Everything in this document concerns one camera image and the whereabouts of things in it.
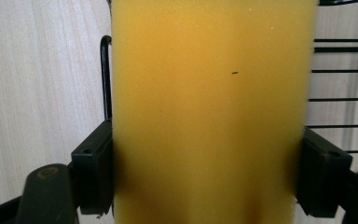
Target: light wood surface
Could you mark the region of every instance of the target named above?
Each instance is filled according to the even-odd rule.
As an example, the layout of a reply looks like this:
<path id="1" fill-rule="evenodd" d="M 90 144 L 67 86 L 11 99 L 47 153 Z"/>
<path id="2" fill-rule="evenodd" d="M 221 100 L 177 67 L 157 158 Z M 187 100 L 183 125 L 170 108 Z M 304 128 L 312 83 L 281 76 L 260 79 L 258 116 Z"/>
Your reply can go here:
<path id="1" fill-rule="evenodd" d="M 21 194 L 33 169 L 68 163 L 103 121 L 103 35 L 110 35 L 104 0 L 0 1 L 0 203 Z M 315 36 L 358 38 L 358 4 L 319 7 Z M 312 67 L 358 68 L 358 54 L 317 55 Z M 358 74 L 314 74 L 310 97 L 358 97 Z M 307 124 L 343 123 L 358 123 L 358 103 L 310 103 Z M 358 130 L 318 132 L 343 149 L 358 149 Z M 295 223 L 340 219 L 305 217 L 297 208 Z M 81 223 L 113 220 L 81 217 Z"/>

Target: yellow surface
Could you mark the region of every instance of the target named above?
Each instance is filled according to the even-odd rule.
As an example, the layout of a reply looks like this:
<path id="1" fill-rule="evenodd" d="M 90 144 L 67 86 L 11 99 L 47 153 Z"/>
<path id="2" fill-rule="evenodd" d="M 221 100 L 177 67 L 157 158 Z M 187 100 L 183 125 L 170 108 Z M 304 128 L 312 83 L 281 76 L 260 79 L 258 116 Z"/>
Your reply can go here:
<path id="1" fill-rule="evenodd" d="M 117 224 L 291 223 L 315 6 L 113 1 Z"/>

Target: wood grain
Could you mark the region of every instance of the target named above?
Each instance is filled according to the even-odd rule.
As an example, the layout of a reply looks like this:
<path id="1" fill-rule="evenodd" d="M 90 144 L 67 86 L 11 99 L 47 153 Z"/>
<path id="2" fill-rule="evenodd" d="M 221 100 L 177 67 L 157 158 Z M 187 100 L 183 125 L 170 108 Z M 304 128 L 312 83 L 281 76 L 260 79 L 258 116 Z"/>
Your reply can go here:
<path id="1" fill-rule="evenodd" d="M 21 194 L 33 169 L 68 163 L 103 120 L 103 35 L 110 35 L 104 0 L 0 1 L 0 203 Z M 358 4 L 319 7 L 315 37 L 358 38 Z M 356 69 L 358 54 L 316 55 L 312 67 Z M 358 97 L 358 74 L 313 74 L 310 97 Z M 358 103 L 309 104 L 307 124 L 333 123 L 358 123 Z M 318 132 L 339 147 L 358 149 L 358 130 Z M 295 223 L 340 223 L 339 213 L 337 219 L 316 219 L 297 208 Z M 112 222 L 111 216 L 81 218 Z"/>

